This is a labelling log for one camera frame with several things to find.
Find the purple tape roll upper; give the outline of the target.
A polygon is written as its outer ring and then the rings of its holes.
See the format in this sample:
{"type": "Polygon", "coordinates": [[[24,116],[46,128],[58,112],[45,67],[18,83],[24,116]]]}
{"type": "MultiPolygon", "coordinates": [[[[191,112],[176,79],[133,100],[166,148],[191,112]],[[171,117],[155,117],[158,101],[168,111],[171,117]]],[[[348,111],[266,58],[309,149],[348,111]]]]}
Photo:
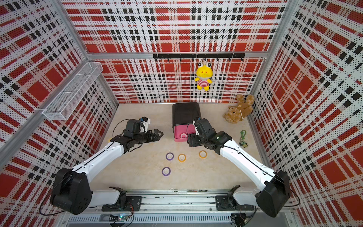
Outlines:
{"type": "Polygon", "coordinates": [[[174,154],[172,152],[169,152],[165,155],[166,160],[172,161],[174,159],[174,154]]]}

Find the black pink drawer cabinet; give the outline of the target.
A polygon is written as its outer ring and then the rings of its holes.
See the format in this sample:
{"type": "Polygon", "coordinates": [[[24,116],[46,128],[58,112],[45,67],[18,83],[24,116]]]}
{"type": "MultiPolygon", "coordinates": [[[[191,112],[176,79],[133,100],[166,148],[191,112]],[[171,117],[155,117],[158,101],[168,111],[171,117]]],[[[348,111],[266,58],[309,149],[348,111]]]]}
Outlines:
{"type": "Polygon", "coordinates": [[[186,142],[186,139],[181,139],[180,135],[186,133],[187,136],[191,133],[195,133],[193,127],[193,119],[201,117],[201,111],[199,103],[188,102],[188,103],[177,103],[172,106],[172,122],[174,131],[175,142],[186,142]]]}

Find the orange tape roll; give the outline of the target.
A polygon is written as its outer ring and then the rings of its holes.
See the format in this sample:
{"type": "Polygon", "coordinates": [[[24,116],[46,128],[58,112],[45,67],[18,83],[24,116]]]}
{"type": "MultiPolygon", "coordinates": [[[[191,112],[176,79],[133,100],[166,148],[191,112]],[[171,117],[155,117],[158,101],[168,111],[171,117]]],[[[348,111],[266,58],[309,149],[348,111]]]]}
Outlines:
{"type": "Polygon", "coordinates": [[[186,155],[185,154],[180,154],[178,156],[178,161],[181,162],[181,163],[185,162],[186,161],[186,155]]]}
{"type": "Polygon", "coordinates": [[[205,159],[207,156],[208,156],[208,153],[207,153],[206,151],[201,150],[201,151],[199,152],[199,157],[200,157],[201,159],[205,159]]]}

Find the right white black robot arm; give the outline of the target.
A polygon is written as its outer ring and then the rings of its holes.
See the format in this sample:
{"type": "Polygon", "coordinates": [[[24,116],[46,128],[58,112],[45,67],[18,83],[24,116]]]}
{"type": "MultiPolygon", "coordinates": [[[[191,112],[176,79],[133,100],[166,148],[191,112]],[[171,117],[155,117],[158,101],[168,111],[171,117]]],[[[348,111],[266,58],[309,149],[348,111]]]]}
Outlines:
{"type": "Polygon", "coordinates": [[[260,190],[257,206],[270,217],[276,217],[291,197],[290,178],[283,170],[275,171],[248,154],[224,131],[216,132],[205,118],[193,121],[186,129],[190,147],[203,146],[215,151],[242,170],[260,190]]]}

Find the purple tape roll lower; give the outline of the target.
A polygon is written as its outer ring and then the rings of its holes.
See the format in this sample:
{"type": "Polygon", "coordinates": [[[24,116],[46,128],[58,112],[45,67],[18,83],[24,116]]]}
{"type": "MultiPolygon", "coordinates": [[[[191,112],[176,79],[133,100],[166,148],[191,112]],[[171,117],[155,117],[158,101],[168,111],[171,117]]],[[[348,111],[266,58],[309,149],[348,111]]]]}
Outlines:
{"type": "Polygon", "coordinates": [[[171,174],[171,169],[169,167],[164,167],[162,169],[162,175],[163,176],[169,176],[171,174]]]}

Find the black hook rail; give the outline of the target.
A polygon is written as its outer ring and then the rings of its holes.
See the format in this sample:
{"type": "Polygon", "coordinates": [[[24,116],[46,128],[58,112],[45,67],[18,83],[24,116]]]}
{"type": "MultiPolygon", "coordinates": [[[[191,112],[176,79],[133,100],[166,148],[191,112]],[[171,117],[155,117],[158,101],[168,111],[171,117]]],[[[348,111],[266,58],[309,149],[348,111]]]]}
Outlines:
{"type": "Polygon", "coordinates": [[[226,54],[153,54],[154,59],[207,59],[207,58],[215,58],[215,59],[242,59],[246,56],[245,53],[226,53],[226,54]]]}

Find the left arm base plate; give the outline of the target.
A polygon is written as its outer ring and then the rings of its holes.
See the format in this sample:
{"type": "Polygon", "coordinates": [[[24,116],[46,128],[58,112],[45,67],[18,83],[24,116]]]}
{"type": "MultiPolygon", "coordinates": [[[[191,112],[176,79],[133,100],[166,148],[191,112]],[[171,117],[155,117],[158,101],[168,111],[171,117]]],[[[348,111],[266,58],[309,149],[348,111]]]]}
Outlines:
{"type": "Polygon", "coordinates": [[[141,196],[124,196],[116,204],[103,205],[102,211],[139,211],[142,202],[141,196]]]}

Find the brown teddy bear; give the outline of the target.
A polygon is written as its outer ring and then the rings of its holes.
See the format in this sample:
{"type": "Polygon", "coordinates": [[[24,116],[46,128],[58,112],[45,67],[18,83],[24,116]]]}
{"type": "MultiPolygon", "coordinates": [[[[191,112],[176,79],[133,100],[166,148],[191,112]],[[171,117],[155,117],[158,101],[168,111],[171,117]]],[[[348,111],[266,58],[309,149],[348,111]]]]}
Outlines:
{"type": "Polygon", "coordinates": [[[235,106],[230,106],[228,111],[223,114],[223,118],[230,124],[237,124],[240,121],[243,121],[249,114],[253,112],[253,103],[255,101],[255,97],[253,95],[248,95],[245,97],[244,95],[236,96],[237,104],[235,106]]]}

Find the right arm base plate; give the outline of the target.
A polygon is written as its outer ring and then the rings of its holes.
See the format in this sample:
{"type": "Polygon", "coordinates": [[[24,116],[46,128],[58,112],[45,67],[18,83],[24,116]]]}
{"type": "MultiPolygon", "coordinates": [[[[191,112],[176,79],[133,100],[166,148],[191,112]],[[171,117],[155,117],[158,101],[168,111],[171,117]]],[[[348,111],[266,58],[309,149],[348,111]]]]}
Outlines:
{"type": "Polygon", "coordinates": [[[215,197],[217,211],[254,211],[253,205],[240,205],[233,197],[218,195],[215,197]]]}

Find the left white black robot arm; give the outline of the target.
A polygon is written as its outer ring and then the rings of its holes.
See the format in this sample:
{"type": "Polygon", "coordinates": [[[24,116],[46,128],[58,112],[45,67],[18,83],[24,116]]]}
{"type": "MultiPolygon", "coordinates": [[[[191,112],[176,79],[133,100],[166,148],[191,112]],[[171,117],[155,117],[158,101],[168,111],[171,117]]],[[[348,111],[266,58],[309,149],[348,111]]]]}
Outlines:
{"type": "Polygon", "coordinates": [[[163,132],[149,130],[150,119],[128,119],[126,128],[119,135],[113,136],[110,142],[92,157],[74,166],[59,170],[55,177],[50,194],[51,205],[78,215],[87,208],[109,206],[111,209],[127,207],[126,192],[119,187],[108,190],[92,191],[92,180],[114,160],[145,143],[159,141],[163,132]]]}

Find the purple tape roll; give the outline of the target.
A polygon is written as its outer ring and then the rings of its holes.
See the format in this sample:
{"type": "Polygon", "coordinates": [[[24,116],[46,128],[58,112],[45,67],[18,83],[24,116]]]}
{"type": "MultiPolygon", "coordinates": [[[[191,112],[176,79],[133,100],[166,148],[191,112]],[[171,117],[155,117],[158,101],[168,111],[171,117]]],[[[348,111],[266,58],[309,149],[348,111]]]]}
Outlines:
{"type": "Polygon", "coordinates": [[[169,152],[165,155],[166,160],[172,161],[174,159],[174,154],[172,152],[169,152]]]}
{"type": "Polygon", "coordinates": [[[169,176],[171,174],[171,169],[169,167],[164,167],[162,169],[162,175],[163,176],[169,176]]]}

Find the yellow frog plush toy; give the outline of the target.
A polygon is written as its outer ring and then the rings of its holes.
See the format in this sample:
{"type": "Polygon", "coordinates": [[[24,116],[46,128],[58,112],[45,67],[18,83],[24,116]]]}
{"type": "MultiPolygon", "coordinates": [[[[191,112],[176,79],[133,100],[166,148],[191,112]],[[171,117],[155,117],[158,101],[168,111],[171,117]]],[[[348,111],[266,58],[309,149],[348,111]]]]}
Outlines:
{"type": "Polygon", "coordinates": [[[198,67],[196,70],[196,78],[195,82],[197,83],[198,90],[209,91],[210,85],[213,83],[211,78],[213,76],[213,71],[211,69],[212,64],[210,62],[207,63],[198,63],[198,67]]]}

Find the aluminium front rail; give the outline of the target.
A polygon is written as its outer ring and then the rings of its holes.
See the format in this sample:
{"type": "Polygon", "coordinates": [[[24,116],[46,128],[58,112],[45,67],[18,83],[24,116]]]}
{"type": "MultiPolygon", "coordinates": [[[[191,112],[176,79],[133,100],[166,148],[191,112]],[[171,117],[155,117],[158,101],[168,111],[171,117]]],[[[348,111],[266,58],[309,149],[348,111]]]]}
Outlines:
{"type": "Polygon", "coordinates": [[[283,208],[272,218],[252,204],[255,191],[243,189],[246,205],[231,207],[227,190],[130,190],[125,208],[111,209],[93,206],[79,215],[63,214],[58,227],[71,226],[129,226],[138,224],[156,226],[165,224],[192,224],[193,226],[233,227],[236,223],[245,227],[298,227],[297,215],[283,208]]]}

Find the green keychain toy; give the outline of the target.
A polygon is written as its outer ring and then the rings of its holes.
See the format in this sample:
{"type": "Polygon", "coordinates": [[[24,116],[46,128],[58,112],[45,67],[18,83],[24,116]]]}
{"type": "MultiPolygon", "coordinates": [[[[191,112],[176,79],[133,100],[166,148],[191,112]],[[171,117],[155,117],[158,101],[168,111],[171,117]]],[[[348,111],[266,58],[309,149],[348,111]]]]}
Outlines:
{"type": "Polygon", "coordinates": [[[241,134],[241,137],[240,137],[239,145],[243,148],[248,147],[248,143],[245,141],[245,136],[247,134],[247,131],[241,130],[240,134],[241,134]]]}

